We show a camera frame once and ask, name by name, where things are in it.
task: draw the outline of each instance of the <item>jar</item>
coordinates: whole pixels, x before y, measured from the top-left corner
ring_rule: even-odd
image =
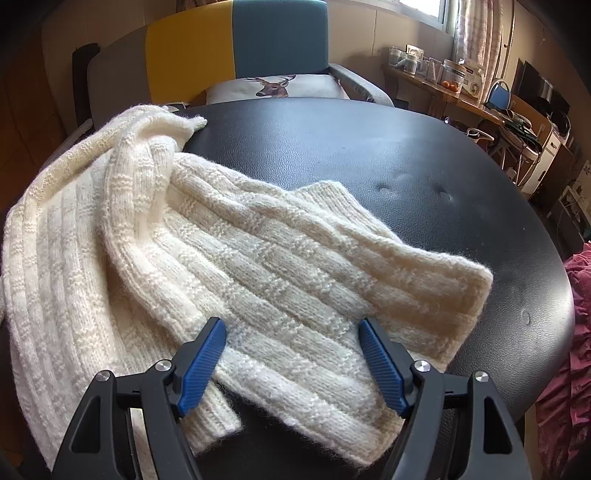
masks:
[[[460,93],[464,79],[466,78],[466,67],[459,65],[451,60],[443,62],[443,74],[441,75],[440,85],[446,86],[444,82],[450,85],[449,89],[452,93]]]
[[[407,55],[406,62],[404,63],[404,71],[414,75],[417,72],[418,57],[416,55]]]
[[[388,52],[388,65],[390,65],[391,67],[404,67],[404,63],[402,63],[402,65],[399,65],[401,62],[404,62],[404,60],[406,59],[406,52],[400,50],[399,48],[396,47],[390,47],[390,50]]]

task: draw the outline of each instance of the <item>knitted fabric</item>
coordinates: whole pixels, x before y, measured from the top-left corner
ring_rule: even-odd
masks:
[[[492,274],[405,245],[339,183],[288,192],[181,152],[205,124],[134,107],[43,170],[9,214],[12,366],[41,453],[53,465],[96,372],[144,371],[219,316],[228,339],[213,380],[369,465],[401,420],[372,380],[357,322],[376,316],[444,370]],[[215,382],[183,425],[195,452],[241,428]]]

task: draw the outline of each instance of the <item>metal screw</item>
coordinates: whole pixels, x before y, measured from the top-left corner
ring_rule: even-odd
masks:
[[[160,360],[156,362],[156,370],[159,372],[167,372],[173,366],[170,360]]]
[[[426,360],[417,360],[414,363],[414,368],[416,368],[420,372],[428,372],[431,370],[431,365]]]
[[[488,382],[488,373],[479,370],[474,374],[474,378],[476,378],[477,382]]]
[[[99,382],[106,382],[110,376],[111,372],[109,372],[108,370],[101,370],[95,375],[95,378]]]

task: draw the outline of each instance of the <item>wall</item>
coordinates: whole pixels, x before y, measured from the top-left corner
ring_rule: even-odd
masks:
[[[127,33],[172,15],[176,0],[65,0],[43,22],[47,80],[66,131],[76,129],[72,52],[87,43],[106,47]]]
[[[0,77],[0,226],[1,214],[65,137],[46,81],[41,32],[37,31]]]

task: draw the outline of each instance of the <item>black round table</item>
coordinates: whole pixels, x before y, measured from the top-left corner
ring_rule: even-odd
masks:
[[[520,418],[565,358],[573,299],[541,222],[501,169],[432,117],[351,100],[256,99],[189,109],[208,120],[185,151],[295,189],[340,181],[403,241],[463,255],[494,274],[474,331],[448,368],[488,371]],[[207,479],[374,479],[228,393],[244,430],[197,458]],[[444,462],[445,416],[431,465]]]

